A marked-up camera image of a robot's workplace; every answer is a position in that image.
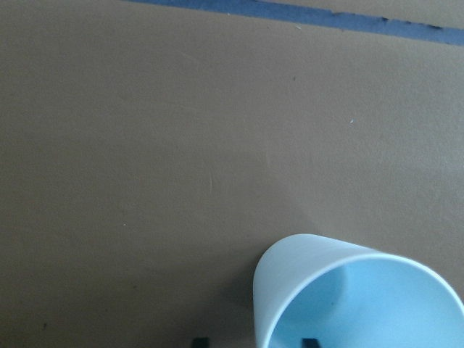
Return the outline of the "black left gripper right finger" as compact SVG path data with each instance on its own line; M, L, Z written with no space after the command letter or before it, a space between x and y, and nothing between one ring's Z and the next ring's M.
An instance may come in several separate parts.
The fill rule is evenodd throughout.
M318 340L314 338L303 338L302 348L318 348Z

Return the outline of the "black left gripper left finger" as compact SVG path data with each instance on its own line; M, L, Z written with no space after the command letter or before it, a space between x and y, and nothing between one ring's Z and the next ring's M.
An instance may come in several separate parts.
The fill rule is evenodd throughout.
M195 337L192 339L192 348L209 348L210 338L209 337Z

